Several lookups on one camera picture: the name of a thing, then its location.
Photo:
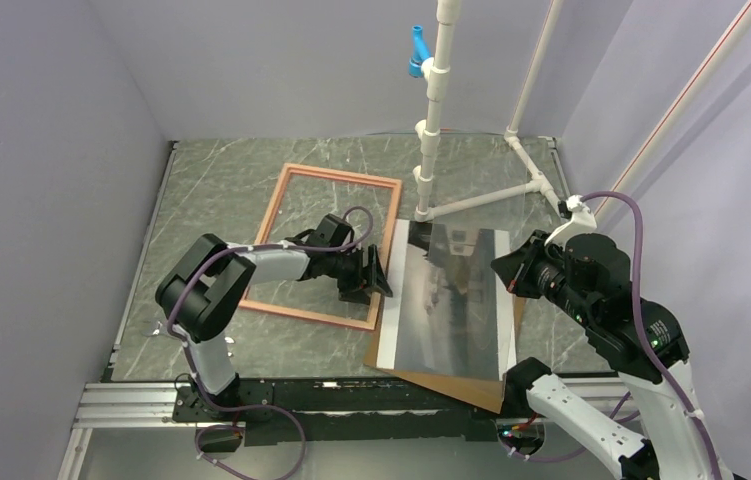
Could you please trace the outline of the glossy photo with white borders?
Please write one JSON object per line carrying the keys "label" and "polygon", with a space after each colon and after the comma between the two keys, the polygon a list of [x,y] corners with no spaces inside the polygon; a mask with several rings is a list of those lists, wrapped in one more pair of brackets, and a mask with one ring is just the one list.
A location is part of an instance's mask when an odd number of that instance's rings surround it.
{"label": "glossy photo with white borders", "polygon": [[514,298],[493,271],[508,232],[397,222],[374,365],[498,381],[515,363]]}

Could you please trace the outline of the clear acrylic sheet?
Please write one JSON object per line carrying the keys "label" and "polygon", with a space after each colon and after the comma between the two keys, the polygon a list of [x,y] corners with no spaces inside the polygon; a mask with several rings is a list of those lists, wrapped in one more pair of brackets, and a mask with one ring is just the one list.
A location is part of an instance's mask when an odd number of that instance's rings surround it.
{"label": "clear acrylic sheet", "polygon": [[554,137],[446,134],[431,165],[412,168],[411,217],[507,232],[516,246],[562,223],[556,203],[569,193]]}

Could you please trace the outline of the brown cardboard backing board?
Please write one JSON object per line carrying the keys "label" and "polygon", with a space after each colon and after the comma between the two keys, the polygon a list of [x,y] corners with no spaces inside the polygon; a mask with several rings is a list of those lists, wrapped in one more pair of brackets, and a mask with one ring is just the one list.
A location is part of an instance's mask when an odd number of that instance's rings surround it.
{"label": "brown cardboard backing board", "polygon": [[498,414],[502,411],[505,397],[503,380],[480,380],[377,367],[381,330],[382,321],[379,320],[372,332],[372,339],[363,357],[365,366],[488,412]]}

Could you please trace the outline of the red wooden picture frame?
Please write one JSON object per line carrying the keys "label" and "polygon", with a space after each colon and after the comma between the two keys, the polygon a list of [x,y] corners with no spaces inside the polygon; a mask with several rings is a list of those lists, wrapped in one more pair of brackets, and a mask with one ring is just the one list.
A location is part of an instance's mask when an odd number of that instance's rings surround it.
{"label": "red wooden picture frame", "polygon": [[[278,181],[270,198],[270,202],[264,214],[263,220],[258,229],[256,242],[262,243],[268,239],[271,227],[273,226],[275,218],[279,213],[283,195],[291,180],[291,177],[294,175],[384,188],[391,192],[390,203],[385,217],[383,238],[379,249],[379,252],[385,255],[384,270],[387,270],[393,240],[393,232],[395,229],[399,204],[402,196],[403,183],[400,179],[286,163],[283,165],[283,168],[280,171]],[[374,331],[378,326],[381,300],[381,295],[376,294],[373,296],[364,320],[355,320],[340,317],[337,315],[330,315],[327,313],[318,313],[298,308],[279,306],[251,300],[248,298],[244,298],[241,301],[240,306],[248,310],[270,313],[299,320],[319,322],[333,326],[348,327],[362,331]]]}

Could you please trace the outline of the white PVC pipe stand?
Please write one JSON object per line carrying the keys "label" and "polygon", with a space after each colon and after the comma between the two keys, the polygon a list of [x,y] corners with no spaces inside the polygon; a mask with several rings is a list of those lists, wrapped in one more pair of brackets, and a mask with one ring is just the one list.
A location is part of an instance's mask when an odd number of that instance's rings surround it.
{"label": "white PVC pipe stand", "polygon": [[[419,120],[414,127],[420,141],[420,164],[413,168],[413,178],[416,183],[417,196],[414,210],[414,219],[417,221],[429,221],[437,217],[465,211],[471,208],[488,205],[494,202],[506,200],[526,193],[539,193],[552,206],[556,207],[559,196],[548,180],[545,173],[535,164],[532,157],[527,153],[519,138],[519,125],[524,110],[527,106],[532,89],[539,75],[540,67],[545,59],[548,45],[557,25],[563,3],[552,1],[549,4],[542,28],[532,53],[528,71],[521,87],[515,109],[503,134],[503,140],[516,154],[519,161],[524,165],[529,174],[529,181],[513,187],[486,193],[469,199],[460,200],[442,206],[431,204],[431,195],[434,185],[434,170],[438,158],[438,148],[441,138],[442,103],[446,98],[448,81],[451,69],[451,51],[454,39],[454,30],[462,3],[460,1],[439,1],[437,3],[436,18],[438,22],[435,51],[431,53],[434,65],[427,83],[427,113],[426,117]],[[687,108],[692,104],[699,91],[717,72],[721,64],[728,58],[739,41],[751,27],[751,1],[743,4],[736,16],[728,24],[713,47],[703,58],[697,69],[690,76],[684,87],[668,106],[657,124],[645,138],[636,154],[627,165],[623,173],[613,184],[614,191],[621,190],[629,183],[629,177],[633,175],[637,167],[656,150],[671,127],[680,120]]]}

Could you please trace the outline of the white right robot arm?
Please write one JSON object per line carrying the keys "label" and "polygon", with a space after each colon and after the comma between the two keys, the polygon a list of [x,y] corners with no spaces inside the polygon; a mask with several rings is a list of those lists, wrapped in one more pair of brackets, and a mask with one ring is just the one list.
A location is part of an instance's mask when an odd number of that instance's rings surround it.
{"label": "white right robot arm", "polygon": [[601,234],[576,235],[564,246],[548,238],[535,231],[518,250],[494,259],[492,270],[509,293],[543,298],[583,328],[634,398],[646,432],[603,414],[534,357],[507,372],[506,409],[553,421],[616,479],[733,478],[698,408],[680,324],[634,290],[629,256]]}

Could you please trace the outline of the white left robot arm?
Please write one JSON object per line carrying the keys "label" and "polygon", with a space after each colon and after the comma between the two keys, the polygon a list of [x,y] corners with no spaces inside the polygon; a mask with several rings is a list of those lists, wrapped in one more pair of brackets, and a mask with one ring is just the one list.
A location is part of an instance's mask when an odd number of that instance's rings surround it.
{"label": "white left robot arm", "polygon": [[233,244],[207,233],[191,245],[154,299],[167,332],[181,344],[199,407],[209,417],[226,419],[241,404],[240,377],[224,337],[250,287],[328,277],[343,302],[392,296],[377,247],[361,245],[367,237],[356,235],[345,217],[327,214],[316,227],[277,243]]}

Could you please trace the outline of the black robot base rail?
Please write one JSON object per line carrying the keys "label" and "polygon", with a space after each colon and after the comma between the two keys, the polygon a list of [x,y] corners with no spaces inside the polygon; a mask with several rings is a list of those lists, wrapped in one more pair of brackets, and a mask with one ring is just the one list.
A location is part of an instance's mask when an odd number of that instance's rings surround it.
{"label": "black robot base rail", "polygon": [[218,411],[185,374],[162,382],[111,382],[83,396],[77,424],[192,431],[210,454],[240,446],[317,441],[459,438],[494,441],[540,421],[512,393],[491,412],[395,377],[246,378],[238,412]]}

